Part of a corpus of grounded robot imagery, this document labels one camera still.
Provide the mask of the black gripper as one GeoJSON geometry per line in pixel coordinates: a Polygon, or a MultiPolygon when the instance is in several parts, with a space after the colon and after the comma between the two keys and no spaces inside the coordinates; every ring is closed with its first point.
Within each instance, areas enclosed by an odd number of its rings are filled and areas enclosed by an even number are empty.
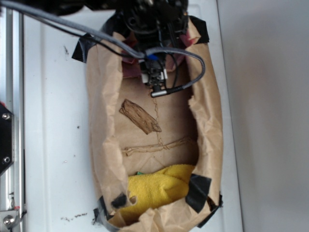
{"type": "Polygon", "coordinates": [[[187,0],[120,0],[116,6],[138,48],[177,48],[179,37],[187,32],[187,0]]]}

